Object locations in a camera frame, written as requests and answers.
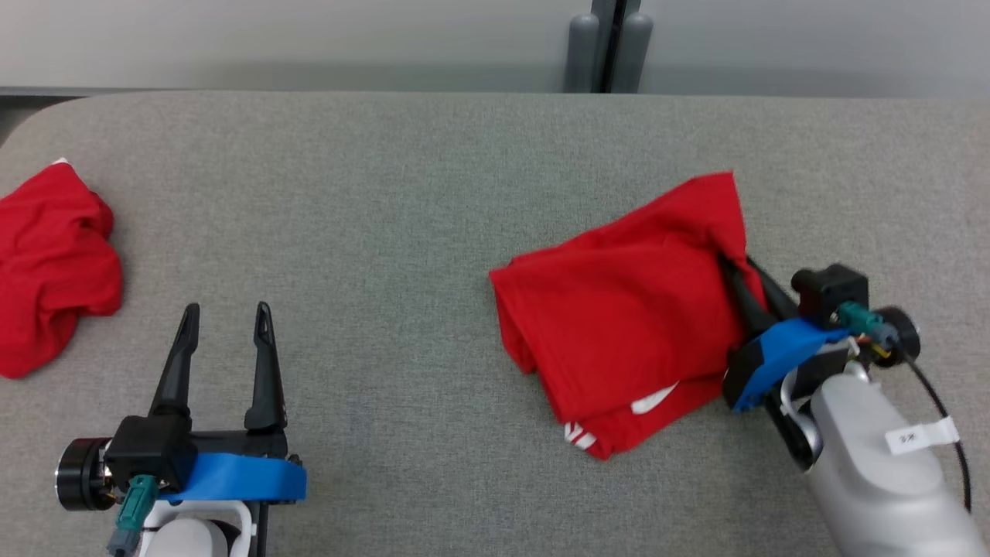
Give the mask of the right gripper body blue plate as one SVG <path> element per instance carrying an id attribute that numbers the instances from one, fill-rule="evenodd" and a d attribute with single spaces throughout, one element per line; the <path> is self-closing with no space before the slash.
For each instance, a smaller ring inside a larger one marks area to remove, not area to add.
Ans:
<path id="1" fill-rule="evenodd" d="M 797 373 L 794 396 L 812 395 L 825 378 L 844 370 L 849 332 L 823 329 L 801 317 L 770 326 L 729 360 L 722 398 L 732 412 L 748 412 L 791 371 Z"/>

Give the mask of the grey rounded post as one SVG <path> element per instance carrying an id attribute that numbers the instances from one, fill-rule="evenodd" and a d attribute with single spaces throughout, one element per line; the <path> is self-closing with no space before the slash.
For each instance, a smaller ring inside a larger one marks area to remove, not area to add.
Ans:
<path id="1" fill-rule="evenodd" d="M 613 93 L 639 92 L 641 73 L 653 35 L 654 22 L 649 15 L 630 12 L 623 20 L 619 45 L 616 47 L 616 65 L 612 83 Z"/>
<path id="2" fill-rule="evenodd" d="M 593 12 L 576 15 L 569 23 L 565 61 L 565 93 L 591 93 L 596 75 L 599 18 Z"/>

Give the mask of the red shorts with white stripe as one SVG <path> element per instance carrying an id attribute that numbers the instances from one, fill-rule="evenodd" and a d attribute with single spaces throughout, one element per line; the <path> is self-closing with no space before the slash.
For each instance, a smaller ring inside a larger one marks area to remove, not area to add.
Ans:
<path id="1" fill-rule="evenodd" d="M 121 307 L 114 213 L 67 159 L 0 198 L 0 377 L 52 362 L 85 316 Z"/>

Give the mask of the grey vertical frame strip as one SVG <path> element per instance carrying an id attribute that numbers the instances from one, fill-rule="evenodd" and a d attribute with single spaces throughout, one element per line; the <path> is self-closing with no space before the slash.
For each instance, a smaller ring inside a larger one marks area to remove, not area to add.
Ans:
<path id="1" fill-rule="evenodd" d="M 630 12 L 639 12 L 640 4 L 641 0 L 592 0 L 591 12 L 599 18 L 593 93 L 612 93 L 616 47 L 619 45 L 623 20 Z"/>

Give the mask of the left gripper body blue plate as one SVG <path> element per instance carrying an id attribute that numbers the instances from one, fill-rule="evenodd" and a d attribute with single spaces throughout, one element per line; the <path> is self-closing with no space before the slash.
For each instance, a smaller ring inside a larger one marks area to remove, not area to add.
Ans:
<path id="1" fill-rule="evenodd" d="M 198 455 L 185 489 L 159 500 L 290 504 L 308 496 L 308 474 L 283 431 L 195 432 L 192 441 Z"/>

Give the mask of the red shirt with white stripes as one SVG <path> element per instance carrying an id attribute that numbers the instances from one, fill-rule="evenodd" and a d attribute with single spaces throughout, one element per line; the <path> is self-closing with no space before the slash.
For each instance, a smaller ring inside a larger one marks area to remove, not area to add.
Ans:
<path id="1" fill-rule="evenodd" d="M 504 348 L 538 376 L 568 443 L 607 460 L 720 395 L 746 339 L 721 258 L 765 310 L 730 172 L 492 269 Z"/>

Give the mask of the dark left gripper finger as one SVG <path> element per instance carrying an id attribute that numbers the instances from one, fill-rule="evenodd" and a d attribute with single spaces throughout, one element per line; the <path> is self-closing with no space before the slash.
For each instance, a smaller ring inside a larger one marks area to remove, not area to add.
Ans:
<path id="1" fill-rule="evenodd" d="M 149 415 L 178 415 L 190 420 L 188 406 L 191 359 L 198 348 L 200 304 L 189 303 L 184 309 L 176 337 L 169 350 L 158 387 L 153 395 Z"/>
<path id="2" fill-rule="evenodd" d="M 279 432 L 288 424 L 270 306 L 258 303 L 254 325 L 254 345 L 257 348 L 251 406 L 245 412 L 244 427 L 251 432 Z"/>

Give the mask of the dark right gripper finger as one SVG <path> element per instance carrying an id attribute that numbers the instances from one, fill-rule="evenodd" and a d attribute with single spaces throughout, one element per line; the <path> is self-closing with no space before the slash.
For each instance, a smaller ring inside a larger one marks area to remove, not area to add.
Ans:
<path id="1" fill-rule="evenodd" d="M 781 285 L 753 260 L 747 257 L 747 264 L 760 277 L 763 300 L 767 310 L 775 315 L 775 324 L 798 317 L 798 306 Z"/>
<path id="2" fill-rule="evenodd" d="M 765 299 L 759 301 L 753 295 L 752 289 L 743 278 L 742 269 L 726 256 L 720 256 L 720 271 L 722 282 L 728 289 L 736 315 L 745 331 L 746 341 L 756 338 L 773 326 L 775 315 L 767 310 Z"/>

